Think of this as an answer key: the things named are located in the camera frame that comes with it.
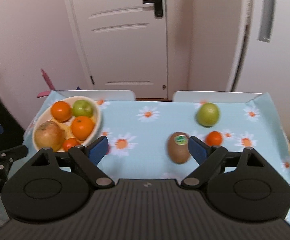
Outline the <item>white chair back left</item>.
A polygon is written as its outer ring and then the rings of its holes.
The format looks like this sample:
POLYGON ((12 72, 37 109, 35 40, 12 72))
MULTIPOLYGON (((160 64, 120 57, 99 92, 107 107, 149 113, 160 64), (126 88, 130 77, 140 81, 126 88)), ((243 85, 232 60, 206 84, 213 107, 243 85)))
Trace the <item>white chair back left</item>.
POLYGON ((85 96, 93 100, 135 101, 135 93, 131 90, 58 90, 64 97, 85 96))

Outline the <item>large orange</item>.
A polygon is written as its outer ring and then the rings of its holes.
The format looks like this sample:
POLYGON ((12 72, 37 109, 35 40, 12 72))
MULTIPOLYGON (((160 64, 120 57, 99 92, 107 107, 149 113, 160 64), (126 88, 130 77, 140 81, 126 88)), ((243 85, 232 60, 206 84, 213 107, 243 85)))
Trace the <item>large orange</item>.
POLYGON ((72 117, 72 109, 67 102, 57 101, 55 102, 51 109, 51 115, 58 122, 66 122, 72 117))
POLYGON ((95 122, 87 116, 76 117, 70 126, 72 134, 80 141, 84 141, 94 130, 95 122))

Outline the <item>cream oval fruit bowl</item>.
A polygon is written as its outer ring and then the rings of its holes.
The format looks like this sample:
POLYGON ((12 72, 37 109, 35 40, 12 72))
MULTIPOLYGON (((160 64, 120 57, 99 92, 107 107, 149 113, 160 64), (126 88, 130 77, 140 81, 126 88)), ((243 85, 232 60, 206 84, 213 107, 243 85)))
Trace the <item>cream oval fruit bowl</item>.
POLYGON ((87 146, 96 136, 101 121, 101 109, 95 100, 86 96, 56 100, 34 125, 34 148, 50 147, 55 152, 61 152, 73 146, 87 146))

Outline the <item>large orange far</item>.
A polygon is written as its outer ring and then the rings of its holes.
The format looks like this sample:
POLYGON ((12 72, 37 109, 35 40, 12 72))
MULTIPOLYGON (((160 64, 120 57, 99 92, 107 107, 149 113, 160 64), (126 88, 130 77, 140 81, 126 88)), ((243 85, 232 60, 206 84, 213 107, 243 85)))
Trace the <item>large orange far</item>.
POLYGON ((58 122, 66 122, 72 117, 72 109, 67 102, 57 101, 55 102, 51 109, 51 115, 58 122))

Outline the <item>white chair back right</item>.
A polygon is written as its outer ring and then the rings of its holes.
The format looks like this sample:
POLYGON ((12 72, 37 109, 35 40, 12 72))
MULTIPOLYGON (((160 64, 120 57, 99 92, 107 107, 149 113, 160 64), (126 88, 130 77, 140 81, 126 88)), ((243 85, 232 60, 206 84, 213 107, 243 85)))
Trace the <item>white chair back right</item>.
POLYGON ((213 102, 213 103, 246 103, 254 100, 261 93, 212 92, 212 91, 177 91, 173 102, 213 102))

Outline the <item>green apple on table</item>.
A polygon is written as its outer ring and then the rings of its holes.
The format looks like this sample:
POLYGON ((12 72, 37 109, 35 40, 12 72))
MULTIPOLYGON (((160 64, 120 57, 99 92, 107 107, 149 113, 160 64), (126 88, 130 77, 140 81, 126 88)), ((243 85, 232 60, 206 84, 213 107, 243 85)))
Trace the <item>green apple on table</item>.
POLYGON ((204 127, 214 126, 220 119, 221 112, 217 105, 214 103, 205 103, 196 114, 196 120, 198 124, 204 127))

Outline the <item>small mandarin orange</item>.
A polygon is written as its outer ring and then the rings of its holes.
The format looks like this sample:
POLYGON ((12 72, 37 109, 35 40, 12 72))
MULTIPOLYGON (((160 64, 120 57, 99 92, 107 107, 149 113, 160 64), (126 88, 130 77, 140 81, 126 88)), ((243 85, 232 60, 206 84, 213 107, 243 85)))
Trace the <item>small mandarin orange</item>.
POLYGON ((205 143, 208 146, 221 145, 223 142, 223 136, 218 131, 212 131, 205 137, 205 143))

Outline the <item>white wardrobe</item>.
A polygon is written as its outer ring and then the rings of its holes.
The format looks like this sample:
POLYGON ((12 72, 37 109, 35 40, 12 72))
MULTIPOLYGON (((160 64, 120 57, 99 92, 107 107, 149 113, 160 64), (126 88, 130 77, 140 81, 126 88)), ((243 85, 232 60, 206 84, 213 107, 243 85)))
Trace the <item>white wardrobe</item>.
POLYGON ((269 93, 290 141, 290 0, 249 0, 237 92, 269 93))

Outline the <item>green apple in bowl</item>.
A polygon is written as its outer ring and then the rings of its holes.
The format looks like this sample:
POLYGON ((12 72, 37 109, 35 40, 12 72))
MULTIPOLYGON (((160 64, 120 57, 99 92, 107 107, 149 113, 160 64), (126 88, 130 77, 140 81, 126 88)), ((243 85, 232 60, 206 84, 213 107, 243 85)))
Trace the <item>green apple in bowl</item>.
POLYGON ((72 106, 72 113, 75 117, 87 116, 90 118, 93 116, 93 106, 89 101, 77 100, 72 106))

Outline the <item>large orange near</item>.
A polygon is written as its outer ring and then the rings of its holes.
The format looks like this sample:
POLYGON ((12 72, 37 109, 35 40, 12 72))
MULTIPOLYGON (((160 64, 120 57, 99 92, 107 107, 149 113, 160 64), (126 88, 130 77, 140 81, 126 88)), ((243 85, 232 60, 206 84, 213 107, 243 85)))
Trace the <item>large orange near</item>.
POLYGON ((87 116, 76 117, 70 126, 72 134, 80 141, 84 141, 94 130, 95 122, 87 116))

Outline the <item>light blue daisy tablecloth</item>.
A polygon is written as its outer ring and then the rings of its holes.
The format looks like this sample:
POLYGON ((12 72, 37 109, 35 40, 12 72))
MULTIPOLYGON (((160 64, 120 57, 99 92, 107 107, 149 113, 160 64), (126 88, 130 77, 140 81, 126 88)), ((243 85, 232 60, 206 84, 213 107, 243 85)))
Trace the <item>light blue daisy tablecloth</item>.
POLYGON ((171 161, 167 141, 203 141, 191 102, 110 101, 102 109, 109 150, 97 165, 114 186, 89 186, 69 155, 31 152, 7 181, 10 221, 0 239, 290 239, 289 149, 268 94, 218 103, 214 130, 228 150, 203 186, 181 186, 199 164, 171 161))

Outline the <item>white chair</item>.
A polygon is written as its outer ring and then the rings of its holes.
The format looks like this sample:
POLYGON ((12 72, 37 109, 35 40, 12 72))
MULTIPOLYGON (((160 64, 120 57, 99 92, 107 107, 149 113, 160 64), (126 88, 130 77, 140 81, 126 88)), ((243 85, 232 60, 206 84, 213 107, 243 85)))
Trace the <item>white chair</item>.
POLYGON ((131 90, 58 90, 64 97, 85 96, 93 100, 135 101, 135 93, 131 90))
POLYGON ((261 93, 212 92, 212 91, 177 91, 173 102, 213 102, 213 103, 246 103, 254 100, 261 93))

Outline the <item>pink handled mop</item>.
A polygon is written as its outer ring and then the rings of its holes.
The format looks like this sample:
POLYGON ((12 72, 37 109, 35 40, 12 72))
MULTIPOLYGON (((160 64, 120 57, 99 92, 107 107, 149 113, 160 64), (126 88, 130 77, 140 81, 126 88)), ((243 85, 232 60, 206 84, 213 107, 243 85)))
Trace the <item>pink handled mop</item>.
POLYGON ((49 90, 46 90, 46 91, 38 93, 38 95, 36 96, 37 98, 43 98, 43 97, 49 96, 51 91, 55 91, 56 90, 56 88, 53 85, 53 83, 52 83, 51 79, 49 78, 48 74, 42 68, 41 68, 41 73, 42 73, 42 77, 43 77, 45 83, 47 84, 49 90))

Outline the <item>white panel door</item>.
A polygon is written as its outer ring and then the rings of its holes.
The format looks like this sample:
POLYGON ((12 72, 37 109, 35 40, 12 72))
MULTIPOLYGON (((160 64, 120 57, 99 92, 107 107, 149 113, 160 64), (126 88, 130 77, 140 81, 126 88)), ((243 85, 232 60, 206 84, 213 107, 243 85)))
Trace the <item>white panel door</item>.
POLYGON ((143 0, 65 0, 77 52, 93 89, 167 97, 167 24, 143 0))

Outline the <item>brown kiwi with sticker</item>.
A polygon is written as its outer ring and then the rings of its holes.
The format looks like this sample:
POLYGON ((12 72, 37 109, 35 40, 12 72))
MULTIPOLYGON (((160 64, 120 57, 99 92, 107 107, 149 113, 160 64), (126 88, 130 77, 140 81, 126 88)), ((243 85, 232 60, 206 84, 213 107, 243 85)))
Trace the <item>brown kiwi with sticker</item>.
POLYGON ((190 153, 188 150, 189 136, 184 132, 175 132, 167 141, 167 152, 172 162, 184 164, 188 161, 190 153))

